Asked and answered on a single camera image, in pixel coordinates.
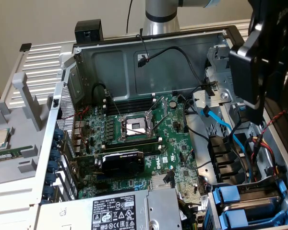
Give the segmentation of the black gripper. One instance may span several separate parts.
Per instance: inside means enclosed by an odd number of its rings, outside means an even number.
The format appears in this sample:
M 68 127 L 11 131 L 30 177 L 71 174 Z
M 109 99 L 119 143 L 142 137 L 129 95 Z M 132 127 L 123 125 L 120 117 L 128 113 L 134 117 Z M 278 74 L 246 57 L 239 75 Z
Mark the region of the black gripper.
M 251 0 L 249 34 L 255 36 L 249 55 L 267 96 L 280 96 L 288 72 L 288 0 Z

